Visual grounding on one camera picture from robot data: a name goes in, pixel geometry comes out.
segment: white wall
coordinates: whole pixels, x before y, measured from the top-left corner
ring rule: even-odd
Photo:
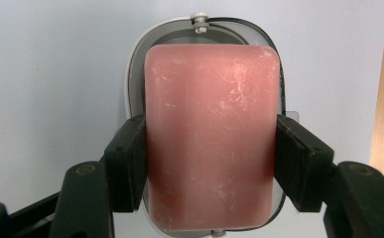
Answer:
[[[9,212],[58,191],[72,165],[100,158],[126,119],[135,41],[200,11],[262,27],[283,61],[288,110],[337,162],[368,162],[384,1],[2,1],[0,201]],[[115,217],[118,237],[156,236],[143,211]],[[321,218],[288,202],[271,225],[230,237],[325,237]]]

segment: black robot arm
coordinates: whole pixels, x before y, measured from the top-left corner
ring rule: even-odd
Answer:
[[[278,115],[275,178],[300,212],[327,206],[328,237],[384,237],[384,177]],[[139,208],[147,177],[145,116],[129,119],[99,162],[70,168],[62,190],[11,215],[0,203],[0,237],[114,237],[112,212]]]

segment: bolt head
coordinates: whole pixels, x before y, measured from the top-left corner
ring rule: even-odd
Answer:
[[[198,34],[206,33],[207,28],[206,27],[198,27],[195,29],[195,32]]]

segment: pink block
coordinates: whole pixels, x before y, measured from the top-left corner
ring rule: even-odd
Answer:
[[[166,231],[271,215],[279,59],[269,47],[159,45],[145,62],[149,214]]]

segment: soap bar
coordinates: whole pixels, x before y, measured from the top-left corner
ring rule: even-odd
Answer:
[[[159,45],[145,60],[149,214],[165,231],[271,215],[279,59],[269,47]]]

